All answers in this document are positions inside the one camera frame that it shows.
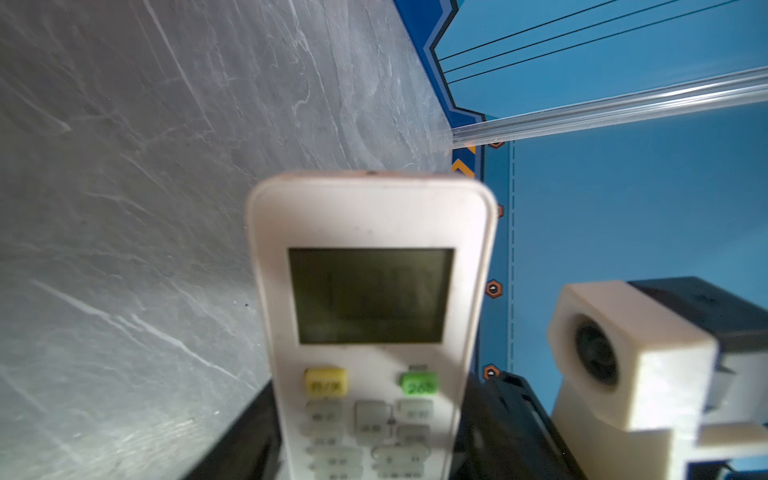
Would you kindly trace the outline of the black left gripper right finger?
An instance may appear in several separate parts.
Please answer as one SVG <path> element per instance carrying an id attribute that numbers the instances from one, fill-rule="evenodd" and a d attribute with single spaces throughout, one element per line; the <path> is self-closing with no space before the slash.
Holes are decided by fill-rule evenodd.
<path id="1" fill-rule="evenodd" d="M 529 383 L 502 372 L 468 377 L 452 459 L 454 479 L 584 479 Z"/>

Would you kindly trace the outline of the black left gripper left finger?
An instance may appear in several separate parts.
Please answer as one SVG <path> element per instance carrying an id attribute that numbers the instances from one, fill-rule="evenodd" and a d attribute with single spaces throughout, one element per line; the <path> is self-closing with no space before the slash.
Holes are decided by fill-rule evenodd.
<path id="1" fill-rule="evenodd" d="M 282 437 L 269 381 L 183 479 L 277 479 Z"/>

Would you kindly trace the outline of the white remote control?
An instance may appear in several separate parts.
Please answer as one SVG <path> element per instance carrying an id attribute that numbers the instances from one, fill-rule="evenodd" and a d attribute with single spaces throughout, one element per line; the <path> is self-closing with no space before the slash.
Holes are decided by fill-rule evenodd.
<path id="1" fill-rule="evenodd" d="M 461 174 L 300 171 L 245 227 L 292 479 L 446 479 L 497 227 Z"/>

